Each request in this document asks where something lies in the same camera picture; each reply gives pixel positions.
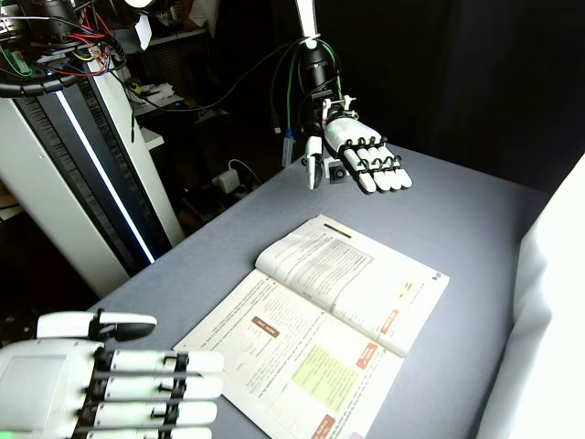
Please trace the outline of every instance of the gray table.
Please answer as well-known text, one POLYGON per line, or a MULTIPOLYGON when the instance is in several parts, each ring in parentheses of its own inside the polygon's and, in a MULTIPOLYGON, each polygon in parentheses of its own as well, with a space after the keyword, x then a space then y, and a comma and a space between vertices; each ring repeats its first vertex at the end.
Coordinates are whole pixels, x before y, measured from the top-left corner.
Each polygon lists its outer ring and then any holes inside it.
MULTIPOLYGON (((511 327, 519 242, 544 207, 531 189, 395 148, 414 187, 363 195, 353 182, 311 192, 296 163, 95 307, 156 316, 134 348, 171 348, 274 241, 319 213, 451 276, 368 438, 473 434, 511 327)), ((216 439, 264 434, 225 399, 216 439)))

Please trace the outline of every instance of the orange label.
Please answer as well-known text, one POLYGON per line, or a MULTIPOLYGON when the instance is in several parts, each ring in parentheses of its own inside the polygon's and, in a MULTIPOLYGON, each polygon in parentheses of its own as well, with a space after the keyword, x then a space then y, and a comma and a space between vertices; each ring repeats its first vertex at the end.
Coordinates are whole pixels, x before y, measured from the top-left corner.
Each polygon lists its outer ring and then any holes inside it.
POLYGON ((357 366, 361 369, 365 369, 369 361, 374 356, 374 352, 376 352, 376 349, 378 349, 378 345, 375 345, 374 343, 368 343, 367 348, 364 350, 364 352, 362 352, 362 356, 356 363, 357 366))
POLYGON ((384 326, 382 327, 382 329, 380 329, 380 332, 382 334, 386 334, 388 332, 388 329, 390 328, 390 325, 392 325, 392 322, 394 321, 394 319, 396 318, 396 316, 398 314, 399 314, 399 310, 398 309, 395 309, 394 311, 392 311, 390 313, 390 315, 386 319, 386 322, 384 322, 384 326))
POLYGON ((268 323, 264 322, 259 317, 252 318, 252 323, 254 325, 256 325, 257 327, 259 327, 261 329, 264 329, 264 331, 266 333, 270 334, 274 338, 276 338, 280 334, 276 329, 274 329, 273 327, 271 327, 268 323))
POLYGON ((314 431, 313 436, 311 436, 311 439, 325 439, 327 437, 327 434, 333 428, 334 423, 335 419, 326 414, 325 418, 323 418, 317 429, 314 431))

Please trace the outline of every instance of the white cloth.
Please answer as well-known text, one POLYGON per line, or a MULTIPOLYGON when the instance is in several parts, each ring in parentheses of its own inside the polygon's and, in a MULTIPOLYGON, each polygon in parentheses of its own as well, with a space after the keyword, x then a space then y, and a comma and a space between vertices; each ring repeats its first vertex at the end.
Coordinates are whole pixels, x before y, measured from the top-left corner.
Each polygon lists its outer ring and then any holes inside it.
POLYGON ((219 16, 219 0, 195 0, 189 11, 189 18, 199 27, 207 24, 209 35, 216 35, 216 24, 219 16))
POLYGON ((480 439, 584 438, 585 156, 520 248, 514 328, 480 439))

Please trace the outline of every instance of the open book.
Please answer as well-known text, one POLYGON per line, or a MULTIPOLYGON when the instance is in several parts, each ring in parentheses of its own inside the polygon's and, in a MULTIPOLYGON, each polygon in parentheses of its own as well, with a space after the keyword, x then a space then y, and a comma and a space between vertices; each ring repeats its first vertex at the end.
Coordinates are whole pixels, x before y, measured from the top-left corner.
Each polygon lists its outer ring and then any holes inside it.
POLYGON ((273 439, 366 436, 449 278, 323 215, 275 242, 176 346, 273 439))

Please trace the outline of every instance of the dark background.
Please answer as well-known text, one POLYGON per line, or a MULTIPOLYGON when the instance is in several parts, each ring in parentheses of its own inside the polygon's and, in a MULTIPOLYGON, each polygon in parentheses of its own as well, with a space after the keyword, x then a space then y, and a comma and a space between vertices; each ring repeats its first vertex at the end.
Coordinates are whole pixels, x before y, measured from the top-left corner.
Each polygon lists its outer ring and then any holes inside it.
MULTIPOLYGON (((271 8, 276 39, 298 37, 294 2, 271 8)), ((549 193, 585 152, 582 2, 316 0, 315 9, 345 91, 392 143, 549 193)))

